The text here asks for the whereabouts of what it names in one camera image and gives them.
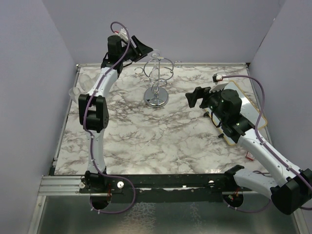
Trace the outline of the clear wine glass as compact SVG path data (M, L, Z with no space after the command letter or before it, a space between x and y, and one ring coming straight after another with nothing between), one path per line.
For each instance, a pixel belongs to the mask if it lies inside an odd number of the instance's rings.
M77 88L77 87L72 87L68 91L68 93L69 93L69 96L70 96L72 102L78 104L78 98L79 98L79 96L81 94L81 90L79 88Z
M159 67L160 67L160 58L161 57L161 52L158 49L155 49L151 52L150 58L151 58L151 63L152 63L152 72L158 72Z
M95 84L94 80L87 74L82 74L78 81L83 92L90 91Z

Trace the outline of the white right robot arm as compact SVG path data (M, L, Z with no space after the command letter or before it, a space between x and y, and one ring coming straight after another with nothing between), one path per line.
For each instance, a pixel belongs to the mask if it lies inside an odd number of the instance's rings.
M245 148L270 173L270 177L256 174L243 166L234 166L226 173L225 187L234 191L238 187L251 189L267 198L283 214L290 215L312 198L312 171L302 170L283 157L258 132L257 127L242 114L243 98L237 90L196 87L186 93L189 107L201 99L201 109L225 137Z

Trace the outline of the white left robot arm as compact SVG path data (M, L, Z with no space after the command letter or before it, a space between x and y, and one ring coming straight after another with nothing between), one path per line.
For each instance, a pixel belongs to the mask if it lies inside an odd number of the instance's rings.
M90 91L78 97L79 122L88 141L84 183L99 193L105 191L108 185L103 151L103 135L109 123L106 98L124 68L123 63L128 60L137 62L153 51L136 36L126 40L112 35L108 37L107 45L108 52L100 66L98 79Z

